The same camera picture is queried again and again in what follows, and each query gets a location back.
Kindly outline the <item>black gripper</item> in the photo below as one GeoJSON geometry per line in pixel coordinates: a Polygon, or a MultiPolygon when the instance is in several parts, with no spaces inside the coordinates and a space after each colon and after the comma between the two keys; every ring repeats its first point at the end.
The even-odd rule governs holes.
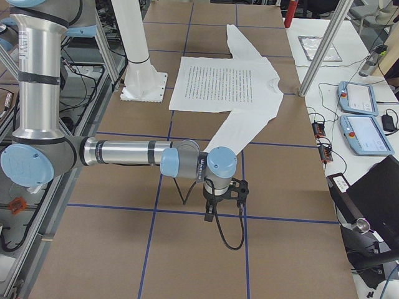
{"type": "Polygon", "coordinates": [[[215,216],[214,205],[215,203],[213,200],[206,201],[206,210],[204,214],[204,220],[206,222],[213,222],[215,216]]]}

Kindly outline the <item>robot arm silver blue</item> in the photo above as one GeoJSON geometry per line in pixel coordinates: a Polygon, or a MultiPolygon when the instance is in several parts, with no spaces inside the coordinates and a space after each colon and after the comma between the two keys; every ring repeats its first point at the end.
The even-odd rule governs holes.
{"type": "Polygon", "coordinates": [[[203,184],[205,220],[218,221],[217,205],[236,201],[243,211],[246,181],[237,180],[237,157],[227,147],[202,152],[191,140],[107,141],[67,136],[59,128],[61,38],[97,32],[94,1],[11,1],[19,29],[20,124],[1,155],[4,174],[24,187],[48,183],[71,169],[95,164],[158,166],[164,176],[203,184]]]}

